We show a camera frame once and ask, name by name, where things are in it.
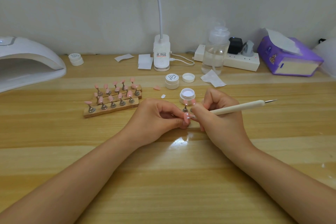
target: dotting tool handle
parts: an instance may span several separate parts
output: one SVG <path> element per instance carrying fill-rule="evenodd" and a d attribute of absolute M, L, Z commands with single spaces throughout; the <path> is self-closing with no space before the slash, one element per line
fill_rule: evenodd
<path fill-rule="evenodd" d="M 229 107 L 220 108 L 220 109 L 217 109 L 217 110 L 212 110 L 210 112 L 212 112 L 215 115 L 221 115 L 221 114 L 238 112 L 238 111 L 242 111 L 242 110 L 261 107 L 261 106 L 264 106 L 264 105 L 265 105 L 265 101 L 257 100 L 257 101 L 253 101 L 253 102 L 249 102 L 249 103 L 244 103 L 244 104 L 240 104 L 240 105 L 233 105 L 233 106 L 229 106 Z"/>

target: purple tissue package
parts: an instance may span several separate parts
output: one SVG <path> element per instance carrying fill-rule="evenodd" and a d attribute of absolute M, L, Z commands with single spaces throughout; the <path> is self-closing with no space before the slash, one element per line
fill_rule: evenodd
<path fill-rule="evenodd" d="M 301 43 L 298 39 L 289 37 L 300 49 L 300 55 L 286 52 L 275 46 L 269 36 L 265 36 L 257 49 L 258 54 L 266 63 L 272 74 L 312 76 L 323 63 L 323 59 Z"/>

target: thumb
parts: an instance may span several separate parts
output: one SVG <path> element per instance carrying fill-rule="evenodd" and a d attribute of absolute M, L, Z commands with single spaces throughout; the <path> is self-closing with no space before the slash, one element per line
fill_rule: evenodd
<path fill-rule="evenodd" d="M 164 130 L 165 133 L 173 128 L 179 128 L 183 125 L 183 119 L 173 118 L 173 119 L 164 119 Z"/>
<path fill-rule="evenodd" d="M 204 127 L 210 125 L 213 117 L 216 117 L 215 114 L 207 110 L 201 103 L 195 103 L 190 110 Z"/>

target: white tissue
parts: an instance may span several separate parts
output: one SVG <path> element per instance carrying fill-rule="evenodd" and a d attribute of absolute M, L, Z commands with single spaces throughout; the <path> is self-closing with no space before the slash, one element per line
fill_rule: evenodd
<path fill-rule="evenodd" d="M 302 56 L 300 49 L 296 47 L 295 42 L 288 37 L 285 37 L 278 31 L 274 31 L 268 28 L 265 28 L 268 32 L 269 39 L 271 42 L 279 47 L 280 49 L 283 49 L 286 52 L 290 52 L 295 55 Z"/>
<path fill-rule="evenodd" d="M 130 58 L 132 58 L 132 57 L 134 57 L 134 56 L 132 56 L 132 55 L 130 55 L 130 54 L 125 54 L 125 55 L 123 55 L 123 56 L 118 56 L 118 57 L 116 57 L 116 58 L 114 58 L 116 61 L 121 61 L 121 60 L 123 60 L 123 59 L 130 59 Z"/>
<path fill-rule="evenodd" d="M 218 75 L 212 69 L 201 77 L 202 81 L 210 82 L 215 88 L 222 87 L 226 84 L 218 77 Z"/>
<path fill-rule="evenodd" d="M 139 54 L 138 69 L 151 69 L 153 58 L 150 54 Z"/>

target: white uv nail lamp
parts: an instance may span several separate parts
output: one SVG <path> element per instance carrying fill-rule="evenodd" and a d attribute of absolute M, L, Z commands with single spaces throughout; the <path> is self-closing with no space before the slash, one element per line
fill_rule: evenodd
<path fill-rule="evenodd" d="M 23 37 L 0 37 L 0 92 L 65 75 L 59 56 Z"/>

